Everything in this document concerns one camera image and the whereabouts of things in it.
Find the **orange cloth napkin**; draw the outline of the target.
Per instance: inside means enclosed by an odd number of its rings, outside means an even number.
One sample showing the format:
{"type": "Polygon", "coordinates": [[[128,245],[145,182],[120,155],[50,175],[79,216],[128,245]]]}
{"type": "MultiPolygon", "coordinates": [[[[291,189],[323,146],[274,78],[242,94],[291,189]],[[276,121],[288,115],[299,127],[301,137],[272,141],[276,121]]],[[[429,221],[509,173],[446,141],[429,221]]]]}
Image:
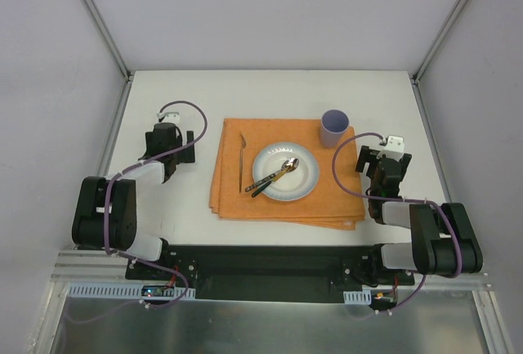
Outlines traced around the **orange cloth napkin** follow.
{"type": "Polygon", "coordinates": [[[283,221],[353,230],[365,219],[364,201],[348,195],[335,182],[332,174],[334,150],[320,143],[318,119],[225,119],[217,161],[212,178],[209,207],[223,219],[283,221]],[[239,193],[240,133],[244,149],[243,186],[251,185],[253,163],[268,145],[292,142],[308,149],[320,167],[320,179],[307,196],[290,202],[269,199],[265,195],[252,198],[239,193]]]}

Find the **silver fork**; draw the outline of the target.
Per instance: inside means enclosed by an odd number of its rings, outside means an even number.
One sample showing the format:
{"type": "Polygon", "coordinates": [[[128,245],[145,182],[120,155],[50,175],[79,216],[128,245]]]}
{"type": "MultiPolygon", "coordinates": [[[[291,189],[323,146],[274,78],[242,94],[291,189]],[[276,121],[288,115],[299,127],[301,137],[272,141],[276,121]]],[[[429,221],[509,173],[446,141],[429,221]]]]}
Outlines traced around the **silver fork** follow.
{"type": "Polygon", "coordinates": [[[243,170],[244,170],[244,149],[247,146],[246,139],[243,133],[240,133],[241,146],[239,150],[239,193],[242,193],[243,189],[243,170]]]}

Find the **gold-tipped knife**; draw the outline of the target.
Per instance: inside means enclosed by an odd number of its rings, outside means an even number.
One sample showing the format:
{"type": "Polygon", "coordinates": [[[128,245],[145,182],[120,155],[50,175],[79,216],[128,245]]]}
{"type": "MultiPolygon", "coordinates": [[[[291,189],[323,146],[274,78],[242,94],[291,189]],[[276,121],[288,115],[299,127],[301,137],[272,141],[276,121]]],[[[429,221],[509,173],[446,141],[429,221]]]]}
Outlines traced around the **gold-tipped knife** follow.
{"type": "Polygon", "coordinates": [[[292,167],[286,168],[281,173],[277,174],[274,178],[270,179],[269,181],[266,181],[259,189],[255,190],[253,192],[251,197],[255,198],[255,197],[259,196],[265,189],[267,189],[274,182],[278,181],[281,177],[283,177],[289,171],[293,171],[293,168],[292,167]]]}

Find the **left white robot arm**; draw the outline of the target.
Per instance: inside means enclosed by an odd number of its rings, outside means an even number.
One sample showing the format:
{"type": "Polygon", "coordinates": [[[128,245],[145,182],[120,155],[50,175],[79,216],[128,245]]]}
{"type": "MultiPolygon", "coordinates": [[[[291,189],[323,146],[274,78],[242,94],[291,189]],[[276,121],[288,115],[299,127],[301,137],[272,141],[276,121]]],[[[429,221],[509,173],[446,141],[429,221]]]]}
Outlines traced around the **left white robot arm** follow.
{"type": "Polygon", "coordinates": [[[182,133],[169,122],[158,122],[145,134],[145,153],[138,166],[113,184],[110,206],[105,194],[111,177],[85,177],[80,187],[72,224],[73,242],[88,249],[124,252],[145,260],[145,270],[162,280],[172,273],[173,260],[162,253],[164,240],[141,231],[145,222],[145,197],[167,182],[179,164],[195,162],[194,133],[182,133]]]}

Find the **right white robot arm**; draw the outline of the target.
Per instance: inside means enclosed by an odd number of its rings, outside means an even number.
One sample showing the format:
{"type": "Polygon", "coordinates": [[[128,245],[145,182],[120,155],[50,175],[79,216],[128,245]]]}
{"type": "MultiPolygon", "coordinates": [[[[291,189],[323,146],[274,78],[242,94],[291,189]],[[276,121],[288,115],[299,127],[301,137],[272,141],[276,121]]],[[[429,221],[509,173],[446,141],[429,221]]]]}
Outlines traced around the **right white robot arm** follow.
{"type": "Polygon", "coordinates": [[[368,277],[384,285],[397,270],[447,278],[480,272],[483,254],[463,204],[433,205],[400,198],[410,160],[409,154],[395,160],[368,146],[360,149],[355,170],[370,179],[365,192],[369,216],[378,224],[403,227],[410,233],[408,243],[373,247],[368,277]]]}

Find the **silver spoon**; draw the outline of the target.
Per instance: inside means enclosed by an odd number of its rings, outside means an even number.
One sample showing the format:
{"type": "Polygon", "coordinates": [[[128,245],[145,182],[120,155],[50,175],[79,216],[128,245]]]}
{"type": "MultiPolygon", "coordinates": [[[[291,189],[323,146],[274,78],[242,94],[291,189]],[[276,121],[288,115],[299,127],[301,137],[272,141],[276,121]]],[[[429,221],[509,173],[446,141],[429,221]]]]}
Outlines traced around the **silver spoon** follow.
{"type": "Polygon", "coordinates": [[[299,165],[299,159],[298,158],[290,158],[290,159],[287,159],[283,162],[282,166],[281,166],[281,169],[266,176],[266,177],[263,177],[261,180],[258,180],[256,182],[254,182],[252,185],[250,186],[247,186],[244,191],[245,192],[249,192],[251,190],[254,190],[256,188],[258,188],[259,186],[261,186],[262,184],[270,181],[270,180],[273,180],[274,178],[276,178],[279,174],[281,173],[287,173],[287,172],[292,172],[297,166],[299,165]]]}

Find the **lilac plastic cup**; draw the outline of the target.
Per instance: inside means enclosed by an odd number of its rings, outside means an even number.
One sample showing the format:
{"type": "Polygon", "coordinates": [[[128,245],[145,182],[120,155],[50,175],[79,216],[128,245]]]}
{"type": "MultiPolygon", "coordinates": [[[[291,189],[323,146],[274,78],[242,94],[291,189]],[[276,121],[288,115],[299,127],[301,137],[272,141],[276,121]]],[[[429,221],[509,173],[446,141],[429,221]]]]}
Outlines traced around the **lilac plastic cup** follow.
{"type": "Polygon", "coordinates": [[[320,143],[324,148],[334,148],[350,126],[348,116],[340,110],[328,110],[320,119],[320,143]]]}

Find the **white blue-rimmed plate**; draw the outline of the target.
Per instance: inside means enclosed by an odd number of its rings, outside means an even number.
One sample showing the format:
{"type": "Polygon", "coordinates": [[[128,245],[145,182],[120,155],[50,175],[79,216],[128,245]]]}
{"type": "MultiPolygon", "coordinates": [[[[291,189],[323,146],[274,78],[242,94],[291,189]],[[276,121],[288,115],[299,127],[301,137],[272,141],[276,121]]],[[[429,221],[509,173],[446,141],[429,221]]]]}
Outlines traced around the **white blue-rimmed plate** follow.
{"type": "Polygon", "coordinates": [[[260,181],[281,170],[291,158],[298,166],[268,186],[262,194],[269,199],[290,202],[309,195],[320,179],[320,167],[314,155],[305,147],[292,142],[278,142],[261,150],[253,163],[253,180],[260,181]]]}

